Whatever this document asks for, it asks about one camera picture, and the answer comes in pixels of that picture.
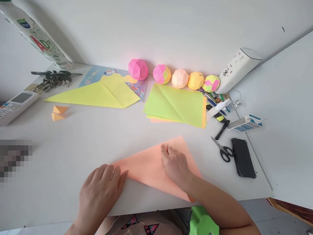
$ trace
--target hand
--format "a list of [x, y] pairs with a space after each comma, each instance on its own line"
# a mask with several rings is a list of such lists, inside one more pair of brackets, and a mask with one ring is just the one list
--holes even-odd
[[188, 168], [186, 156], [172, 147], [169, 147], [167, 153], [164, 144], [161, 145], [161, 153], [165, 173], [178, 187], [186, 191], [193, 176]]
[[122, 193], [128, 170], [104, 164], [87, 177], [79, 194], [76, 234], [95, 234]]

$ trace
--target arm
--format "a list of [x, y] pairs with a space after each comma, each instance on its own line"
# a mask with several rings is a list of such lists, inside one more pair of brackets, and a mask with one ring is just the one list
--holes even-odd
[[122, 193], [128, 171], [104, 164], [87, 177], [79, 194], [79, 212], [65, 235], [94, 235]]
[[185, 193], [204, 206], [220, 227], [221, 235], [260, 235], [249, 214], [233, 197], [189, 170], [184, 154], [171, 147], [167, 153], [164, 145], [161, 146], [161, 151], [162, 165], [166, 174]]

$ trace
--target black phone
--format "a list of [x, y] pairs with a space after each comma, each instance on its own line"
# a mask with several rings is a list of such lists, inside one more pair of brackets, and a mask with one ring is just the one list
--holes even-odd
[[237, 138], [232, 138], [231, 142], [238, 175], [255, 179], [257, 175], [253, 168], [247, 142]]

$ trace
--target origami ball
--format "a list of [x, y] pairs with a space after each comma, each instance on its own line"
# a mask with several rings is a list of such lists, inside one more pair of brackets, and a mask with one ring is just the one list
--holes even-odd
[[213, 91], [216, 91], [216, 89], [219, 86], [219, 83], [220, 81], [217, 76], [210, 75], [205, 78], [202, 88], [206, 92], [213, 92]]
[[175, 88], [183, 88], [188, 83], [188, 73], [185, 70], [175, 70], [172, 75], [172, 85]]
[[148, 77], [148, 67], [141, 59], [132, 59], [128, 64], [128, 71], [131, 77], [138, 81]]
[[153, 77], [159, 84], [167, 84], [171, 78], [171, 71], [166, 65], [157, 65], [153, 69]]
[[202, 73], [192, 72], [189, 75], [189, 80], [188, 80], [187, 85], [191, 90], [197, 90], [203, 85], [203, 82], [204, 82], [204, 77]]

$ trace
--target remote control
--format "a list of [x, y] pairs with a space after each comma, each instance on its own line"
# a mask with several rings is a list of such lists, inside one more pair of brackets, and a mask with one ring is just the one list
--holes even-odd
[[17, 96], [0, 106], [0, 127], [6, 126], [39, 98], [32, 91], [22, 91]]

